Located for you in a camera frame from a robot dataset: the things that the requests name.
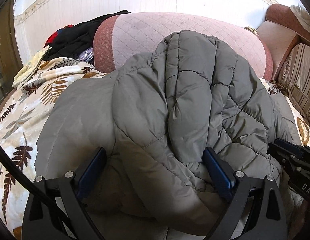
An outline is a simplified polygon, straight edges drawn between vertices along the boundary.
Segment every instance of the floral blanket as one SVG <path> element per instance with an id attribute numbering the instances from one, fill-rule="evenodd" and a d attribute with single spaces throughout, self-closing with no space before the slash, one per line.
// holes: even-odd
<path id="1" fill-rule="evenodd" d="M 31 181 L 36 176 L 36 142 L 58 96 L 77 79 L 104 75 L 77 59 L 42 61 L 34 76 L 8 99 L 0 113 L 0 145 Z M 28 194 L 0 163 L 0 217 L 17 238 Z"/>

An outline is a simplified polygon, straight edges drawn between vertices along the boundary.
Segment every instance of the screw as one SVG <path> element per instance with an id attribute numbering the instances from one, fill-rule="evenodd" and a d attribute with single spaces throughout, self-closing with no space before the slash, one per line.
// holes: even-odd
<path id="1" fill-rule="evenodd" d="M 244 173 L 243 173 L 242 171 L 236 171 L 236 172 L 235 172 L 235 175 L 236 175 L 237 177 L 239 177 L 239 178 L 244 177 Z"/>
<path id="2" fill-rule="evenodd" d="M 67 171 L 67 172 L 65 173 L 65 177 L 66 177 L 66 178 L 71 178 L 73 175 L 74 175 L 74 173 L 73 173 L 72 171 Z"/>
<path id="3" fill-rule="evenodd" d="M 38 176 L 35 180 L 36 180 L 37 182 L 42 181 L 42 176 Z"/>
<path id="4" fill-rule="evenodd" d="M 269 181 L 273 181 L 274 180 L 274 177 L 272 175 L 267 175 L 266 178 L 269 180 Z"/>

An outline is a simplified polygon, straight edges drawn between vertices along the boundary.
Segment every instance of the black cable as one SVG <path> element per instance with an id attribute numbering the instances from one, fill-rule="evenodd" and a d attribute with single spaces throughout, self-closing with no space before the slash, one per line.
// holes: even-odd
<path id="1" fill-rule="evenodd" d="M 7 156 L 3 148 L 0 146 L 0 162 L 7 169 L 7 171 L 31 194 L 37 197 L 42 203 L 44 203 L 48 208 L 55 211 L 65 225 L 72 230 L 70 219 L 66 214 L 56 205 L 56 203 L 50 199 L 44 192 L 37 188 L 24 173 L 22 173 L 12 162 L 12 160 Z"/>

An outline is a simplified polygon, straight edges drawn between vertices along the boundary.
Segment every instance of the wall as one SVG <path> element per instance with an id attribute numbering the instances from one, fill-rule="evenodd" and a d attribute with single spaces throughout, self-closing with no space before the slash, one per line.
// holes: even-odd
<path id="1" fill-rule="evenodd" d="M 276 2 L 290 6 L 299 0 L 15 0 L 15 32 L 26 63 L 57 29 L 123 9 L 196 14 L 257 28 Z"/>

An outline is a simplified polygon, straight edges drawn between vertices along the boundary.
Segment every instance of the striped pillow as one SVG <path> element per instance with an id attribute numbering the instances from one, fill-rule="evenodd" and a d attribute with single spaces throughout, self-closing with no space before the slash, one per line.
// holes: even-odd
<path id="1" fill-rule="evenodd" d="M 310 125 L 310 47 L 296 45 L 287 56 L 278 82 L 287 88 L 294 107 Z"/>

